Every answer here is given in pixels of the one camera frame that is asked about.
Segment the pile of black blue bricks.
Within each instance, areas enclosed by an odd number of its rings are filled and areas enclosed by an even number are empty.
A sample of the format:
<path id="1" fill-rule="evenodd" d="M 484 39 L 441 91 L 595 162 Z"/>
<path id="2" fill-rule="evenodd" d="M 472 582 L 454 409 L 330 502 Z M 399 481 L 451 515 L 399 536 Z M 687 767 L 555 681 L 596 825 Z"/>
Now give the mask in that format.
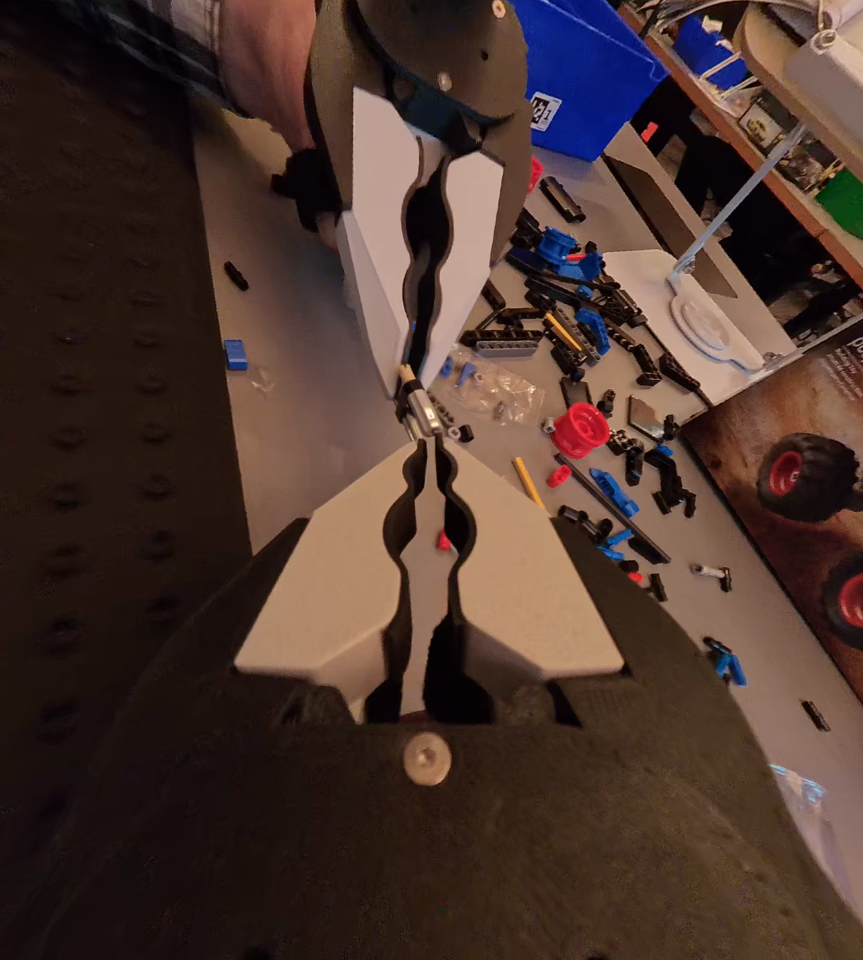
<path id="1" fill-rule="evenodd" d="M 632 334 L 647 318 L 630 294 L 606 270 L 598 246 L 544 225 L 523 208 L 515 222 L 504 262 L 524 282 L 523 306 L 510 306 L 492 280 L 480 296 L 485 317 L 460 336 L 467 350 L 494 357 L 531 357 L 541 339 L 549 342 L 567 378 L 579 381 L 612 347 L 638 367 L 636 383 L 652 388 L 667 381 L 712 406 L 700 381 L 665 346 L 658 356 Z"/>

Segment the clear bag of small parts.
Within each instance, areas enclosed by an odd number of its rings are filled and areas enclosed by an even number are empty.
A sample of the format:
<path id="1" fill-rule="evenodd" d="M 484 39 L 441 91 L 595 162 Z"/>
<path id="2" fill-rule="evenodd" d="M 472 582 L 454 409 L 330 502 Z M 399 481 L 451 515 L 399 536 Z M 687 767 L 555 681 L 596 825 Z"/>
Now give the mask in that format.
<path id="1" fill-rule="evenodd" d="M 501 426 L 539 426 L 545 391 L 511 370 L 460 345 L 454 346 L 431 390 L 449 410 Z"/>

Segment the yellow axle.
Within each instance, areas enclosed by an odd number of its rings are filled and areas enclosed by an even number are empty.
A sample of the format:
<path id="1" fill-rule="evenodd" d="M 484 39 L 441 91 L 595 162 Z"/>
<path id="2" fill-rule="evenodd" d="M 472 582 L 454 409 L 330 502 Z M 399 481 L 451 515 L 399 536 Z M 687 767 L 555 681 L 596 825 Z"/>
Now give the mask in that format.
<path id="1" fill-rule="evenodd" d="M 547 511 L 547 508 L 538 492 L 537 486 L 535 486 L 534 480 L 529 473 L 523 459 L 521 457 L 514 457 L 511 461 L 511 464 L 515 474 L 518 476 L 524 494 L 540 509 Z"/>

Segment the person's left hand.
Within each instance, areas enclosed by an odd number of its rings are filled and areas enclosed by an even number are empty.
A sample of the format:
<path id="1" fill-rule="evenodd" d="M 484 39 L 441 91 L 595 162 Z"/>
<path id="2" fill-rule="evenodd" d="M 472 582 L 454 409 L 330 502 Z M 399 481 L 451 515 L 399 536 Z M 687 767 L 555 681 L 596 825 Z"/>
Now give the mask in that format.
<path id="1" fill-rule="evenodd" d="M 322 167 L 305 104 L 305 80 L 316 28 L 313 7 L 276 8 L 247 16 L 223 38 L 229 90 L 247 114 L 281 135 L 294 173 Z"/>

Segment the grey desk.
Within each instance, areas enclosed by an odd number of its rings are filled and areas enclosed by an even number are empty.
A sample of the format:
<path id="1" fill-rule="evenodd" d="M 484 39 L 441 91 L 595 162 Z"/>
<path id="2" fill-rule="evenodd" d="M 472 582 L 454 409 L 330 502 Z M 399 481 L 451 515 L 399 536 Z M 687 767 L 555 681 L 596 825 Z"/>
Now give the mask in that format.
<path id="1" fill-rule="evenodd" d="M 272 195 L 288 150 L 265 124 L 195 106 L 195 159 L 221 332 L 245 344 L 246 373 L 227 384 L 254 551 L 289 522 L 331 499 L 401 447 L 395 421 L 347 308 L 339 258 Z M 249 282 L 241 292 L 222 265 Z M 657 478 L 641 483 L 639 523 L 672 561 L 660 570 L 667 610 L 696 645 L 731 647 L 747 676 L 734 698 L 768 760 L 825 790 L 834 875 L 863 922 L 863 706 L 825 654 L 701 466 L 676 445 L 687 519 L 654 504 Z M 733 589 L 690 565 L 727 567 Z M 800 701 L 814 702 L 818 731 Z"/>

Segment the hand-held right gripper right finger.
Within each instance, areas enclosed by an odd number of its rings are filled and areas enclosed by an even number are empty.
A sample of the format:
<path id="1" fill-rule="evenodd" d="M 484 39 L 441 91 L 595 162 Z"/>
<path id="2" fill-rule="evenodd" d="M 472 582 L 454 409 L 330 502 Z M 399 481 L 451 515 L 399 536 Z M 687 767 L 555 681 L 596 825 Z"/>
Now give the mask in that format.
<path id="1" fill-rule="evenodd" d="M 443 530 L 457 557 L 431 638 L 431 717 L 493 721 L 521 689 L 610 677 L 626 666 L 545 508 L 438 438 Z"/>

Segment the small black grey brick assembly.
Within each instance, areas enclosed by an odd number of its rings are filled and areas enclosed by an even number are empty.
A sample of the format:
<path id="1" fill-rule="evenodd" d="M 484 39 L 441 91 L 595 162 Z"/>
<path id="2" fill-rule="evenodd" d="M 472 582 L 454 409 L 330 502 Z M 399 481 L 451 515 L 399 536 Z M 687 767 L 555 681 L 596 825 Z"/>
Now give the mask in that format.
<path id="1" fill-rule="evenodd" d="M 393 394 L 395 416 L 414 440 L 430 442 L 450 439 L 461 445 L 469 445 L 475 438 L 469 424 L 459 426 L 454 417 L 423 386 L 411 366 L 401 364 L 398 382 Z"/>

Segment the black bent connector piece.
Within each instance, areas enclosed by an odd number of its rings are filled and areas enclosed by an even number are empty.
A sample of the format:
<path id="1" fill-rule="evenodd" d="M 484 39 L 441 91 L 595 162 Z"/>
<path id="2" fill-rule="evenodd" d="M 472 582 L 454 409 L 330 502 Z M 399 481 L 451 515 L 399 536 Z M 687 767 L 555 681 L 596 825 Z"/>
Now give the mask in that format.
<path id="1" fill-rule="evenodd" d="M 654 447 L 644 452 L 643 462 L 653 467 L 659 475 L 659 488 L 653 494 L 659 512 L 668 516 L 681 506 L 684 517 L 692 519 L 697 511 L 698 498 L 684 486 L 674 457 Z"/>

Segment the red wheel hub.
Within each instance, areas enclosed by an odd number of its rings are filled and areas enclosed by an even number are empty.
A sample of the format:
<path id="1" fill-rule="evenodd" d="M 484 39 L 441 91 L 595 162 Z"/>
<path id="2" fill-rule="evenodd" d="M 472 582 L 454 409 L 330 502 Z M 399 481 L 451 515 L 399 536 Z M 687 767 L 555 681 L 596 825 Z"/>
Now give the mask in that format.
<path id="1" fill-rule="evenodd" d="M 581 460 L 607 446 L 611 429 L 604 413 L 587 402 L 576 402 L 553 421 L 550 439 L 569 460 Z"/>

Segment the glossy black panel piece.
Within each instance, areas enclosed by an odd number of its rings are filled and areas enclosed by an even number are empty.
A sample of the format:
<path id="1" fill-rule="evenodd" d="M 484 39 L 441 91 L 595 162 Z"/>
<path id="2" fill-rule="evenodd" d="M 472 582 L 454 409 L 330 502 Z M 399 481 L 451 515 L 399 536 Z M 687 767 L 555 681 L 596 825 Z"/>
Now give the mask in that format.
<path id="1" fill-rule="evenodd" d="M 674 441 L 680 432 L 680 424 L 673 414 L 661 416 L 648 403 L 634 395 L 628 397 L 627 423 L 657 445 Z"/>

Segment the green box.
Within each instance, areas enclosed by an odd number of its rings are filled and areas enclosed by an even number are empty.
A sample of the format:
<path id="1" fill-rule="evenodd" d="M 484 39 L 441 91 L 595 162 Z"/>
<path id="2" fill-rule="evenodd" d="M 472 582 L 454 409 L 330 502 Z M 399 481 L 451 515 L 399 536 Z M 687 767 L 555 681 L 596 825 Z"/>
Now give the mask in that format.
<path id="1" fill-rule="evenodd" d="M 863 242 L 863 183 L 855 174 L 837 170 L 814 200 L 847 234 Z"/>

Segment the white flat board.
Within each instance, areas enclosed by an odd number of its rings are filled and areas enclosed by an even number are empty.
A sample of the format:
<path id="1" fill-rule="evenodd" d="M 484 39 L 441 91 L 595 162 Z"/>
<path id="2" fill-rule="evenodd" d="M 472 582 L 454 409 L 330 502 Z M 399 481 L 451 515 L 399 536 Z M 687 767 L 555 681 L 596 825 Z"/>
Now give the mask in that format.
<path id="1" fill-rule="evenodd" d="M 726 293 L 709 292 L 682 273 L 670 282 L 676 258 L 661 249 L 610 252 L 608 274 L 641 308 L 646 326 L 663 353 L 670 354 L 696 380 L 712 405 L 731 399 L 764 380 L 791 359 L 798 348 L 767 306 L 741 284 L 722 278 Z M 714 322 L 698 332 L 679 322 L 678 294 Z"/>

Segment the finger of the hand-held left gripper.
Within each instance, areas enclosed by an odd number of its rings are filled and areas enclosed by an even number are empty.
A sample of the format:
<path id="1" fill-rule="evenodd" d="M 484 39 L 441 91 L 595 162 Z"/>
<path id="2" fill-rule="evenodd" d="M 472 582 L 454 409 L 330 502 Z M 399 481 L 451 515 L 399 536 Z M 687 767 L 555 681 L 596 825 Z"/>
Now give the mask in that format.
<path id="1" fill-rule="evenodd" d="M 504 168 L 482 151 L 449 158 L 440 178 L 445 224 L 432 234 L 443 250 L 432 256 L 430 316 L 415 330 L 418 358 L 411 365 L 421 381 L 434 381 L 465 327 L 486 283 Z"/>
<path id="2" fill-rule="evenodd" d="M 440 139 L 405 122 L 390 100 L 360 87 L 353 89 L 351 119 L 352 201 L 339 218 L 337 239 L 356 317 L 393 400 L 413 331 L 405 290 L 414 259 L 405 211 L 447 153 Z"/>

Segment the white appliance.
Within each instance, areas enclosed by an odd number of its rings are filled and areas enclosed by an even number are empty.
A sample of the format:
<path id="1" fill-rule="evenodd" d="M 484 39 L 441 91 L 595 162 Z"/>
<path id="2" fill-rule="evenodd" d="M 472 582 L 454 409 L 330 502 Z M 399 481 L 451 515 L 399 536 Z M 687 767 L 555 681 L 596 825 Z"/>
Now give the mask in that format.
<path id="1" fill-rule="evenodd" d="M 749 2 L 740 54 L 863 183 L 863 2 Z"/>

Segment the long thin black axle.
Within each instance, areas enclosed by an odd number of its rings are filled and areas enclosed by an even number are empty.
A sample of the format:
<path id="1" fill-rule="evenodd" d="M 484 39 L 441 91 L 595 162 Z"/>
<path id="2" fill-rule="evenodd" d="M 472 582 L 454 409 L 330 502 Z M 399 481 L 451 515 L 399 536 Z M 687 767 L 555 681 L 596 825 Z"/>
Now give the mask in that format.
<path id="1" fill-rule="evenodd" d="M 607 513 L 625 529 L 630 531 L 630 546 L 635 549 L 639 555 L 654 565 L 668 565 L 672 562 L 672 557 L 655 543 L 642 529 L 634 522 L 632 518 L 627 517 L 615 501 L 610 498 L 601 488 L 593 482 L 590 477 L 582 474 L 579 467 L 573 464 L 561 453 L 553 454 L 553 459 L 561 466 L 569 467 L 571 478 L 584 489 Z"/>

